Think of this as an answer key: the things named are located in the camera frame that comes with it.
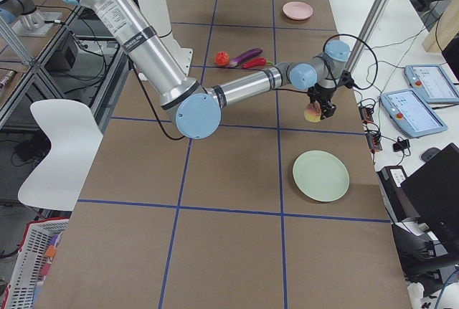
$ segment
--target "pink plate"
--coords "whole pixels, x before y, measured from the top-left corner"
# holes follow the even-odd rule
[[[306,20],[313,14],[313,7],[303,2],[288,2],[284,4],[282,10],[293,20]]]

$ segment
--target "red tomato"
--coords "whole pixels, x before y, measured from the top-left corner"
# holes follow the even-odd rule
[[[226,51],[217,52],[215,55],[215,64],[219,67],[224,67],[230,62],[230,55]]]

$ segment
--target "white table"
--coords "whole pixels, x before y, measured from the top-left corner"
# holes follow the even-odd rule
[[[366,19],[366,16],[373,4],[373,0],[330,0],[333,15],[335,17],[336,26],[340,33],[349,33],[358,36],[360,29]],[[417,12],[412,7],[409,0],[390,0],[382,18],[377,24],[368,44],[370,47],[387,45],[395,42],[401,42],[408,37],[415,36],[419,31],[424,28]],[[411,38],[403,44],[392,45],[383,48],[376,48],[374,51],[378,60],[385,60],[394,65],[404,67],[405,65],[415,64],[442,64],[445,59],[441,54],[427,53],[422,47],[422,41],[427,36],[427,30],[423,30],[418,37]],[[352,38],[344,37],[344,41],[349,44],[354,44],[355,40]],[[365,82],[368,66],[374,63],[374,59],[369,51],[365,51],[358,63],[358,66],[353,72],[353,78],[361,87],[368,85]],[[371,81],[374,74],[374,68],[370,69],[369,80]],[[453,82],[457,82],[453,72],[448,67],[448,64],[443,65],[443,68],[450,76]],[[394,67],[385,63],[379,64],[379,74],[375,85],[383,89],[387,80],[387,86],[384,92],[391,92],[408,88],[408,82],[404,77],[403,69],[395,69]],[[379,92],[375,88],[371,88],[362,92],[364,98],[379,97]],[[356,94],[357,101],[360,101],[361,96]],[[375,110],[374,117],[378,123],[378,110]],[[424,163],[420,159],[420,155],[431,147],[443,149],[449,143],[459,145],[459,106],[453,108],[446,108],[444,110],[436,110],[436,113],[448,126],[448,130],[430,136],[421,138],[414,138],[410,140],[412,155],[405,157],[402,166],[409,176],[416,171]],[[397,139],[397,136],[406,138],[396,125],[390,120],[386,111],[381,109],[379,114],[381,132],[383,136],[388,138]],[[385,138],[382,140],[382,152],[375,155],[375,169],[378,171],[384,166],[392,166],[400,162],[402,153],[394,153],[392,151],[392,141]]]

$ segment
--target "pale green plate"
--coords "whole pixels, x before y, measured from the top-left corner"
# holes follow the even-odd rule
[[[336,156],[312,150],[301,154],[293,164],[296,186],[317,201],[341,198],[349,188],[349,173]]]

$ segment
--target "basket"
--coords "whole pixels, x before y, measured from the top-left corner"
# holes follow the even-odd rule
[[[43,280],[39,272],[47,261],[44,254],[51,238],[63,232],[68,222],[56,218],[28,223],[1,309],[33,307],[35,285]]]

